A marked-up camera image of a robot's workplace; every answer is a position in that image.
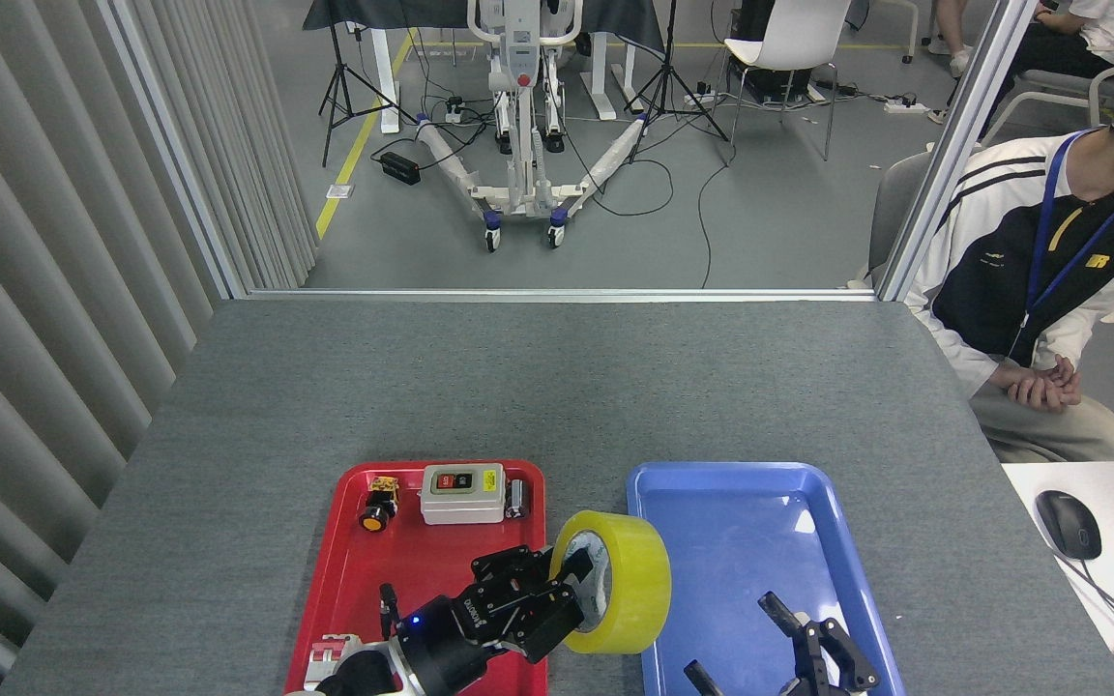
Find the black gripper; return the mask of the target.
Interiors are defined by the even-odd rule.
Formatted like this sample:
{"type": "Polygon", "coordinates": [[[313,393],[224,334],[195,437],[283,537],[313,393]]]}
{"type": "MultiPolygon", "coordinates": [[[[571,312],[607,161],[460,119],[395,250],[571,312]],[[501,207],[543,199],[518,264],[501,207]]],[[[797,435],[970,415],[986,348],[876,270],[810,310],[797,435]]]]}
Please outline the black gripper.
{"type": "MultiPolygon", "coordinates": [[[[455,695],[504,653],[543,661],[584,621],[570,578],[583,581],[593,569],[588,551],[575,551],[556,571],[553,556],[553,549],[520,545],[477,558],[470,565],[476,582],[465,594],[440,594],[397,620],[407,684],[422,695],[455,695]]],[[[698,660],[688,661],[684,675],[700,696],[724,696],[698,660]]]]}

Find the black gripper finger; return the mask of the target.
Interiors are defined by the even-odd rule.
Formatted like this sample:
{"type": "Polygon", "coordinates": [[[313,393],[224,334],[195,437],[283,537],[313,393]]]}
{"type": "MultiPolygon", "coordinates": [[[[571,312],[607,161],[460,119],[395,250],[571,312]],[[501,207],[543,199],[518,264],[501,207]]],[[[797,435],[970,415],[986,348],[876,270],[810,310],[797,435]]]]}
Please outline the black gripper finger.
{"type": "Polygon", "coordinates": [[[883,683],[836,618],[815,621],[791,612],[774,592],[761,595],[758,602],[792,644],[795,675],[781,695],[866,695],[883,683]]]}

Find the person's right hand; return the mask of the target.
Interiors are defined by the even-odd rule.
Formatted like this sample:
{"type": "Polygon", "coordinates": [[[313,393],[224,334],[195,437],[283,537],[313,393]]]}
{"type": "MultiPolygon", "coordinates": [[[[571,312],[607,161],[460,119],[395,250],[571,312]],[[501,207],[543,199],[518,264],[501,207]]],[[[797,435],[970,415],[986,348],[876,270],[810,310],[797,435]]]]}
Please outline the person's right hand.
{"type": "Polygon", "coordinates": [[[1048,376],[1025,376],[1005,389],[1005,395],[1036,413],[1061,413],[1065,409],[1064,388],[1048,376]]]}

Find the person's left hand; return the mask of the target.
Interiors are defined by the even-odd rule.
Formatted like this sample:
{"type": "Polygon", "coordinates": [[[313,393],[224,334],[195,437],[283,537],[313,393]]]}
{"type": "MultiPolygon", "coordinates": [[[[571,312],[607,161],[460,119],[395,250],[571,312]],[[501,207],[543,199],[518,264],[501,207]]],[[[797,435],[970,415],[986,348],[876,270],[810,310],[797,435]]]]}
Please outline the person's left hand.
{"type": "Polygon", "coordinates": [[[1057,399],[1062,406],[1077,405],[1082,402],[1079,371],[1071,357],[1056,354],[1055,365],[1040,370],[1040,376],[1046,383],[1046,396],[1049,402],[1055,402],[1057,399]]]}

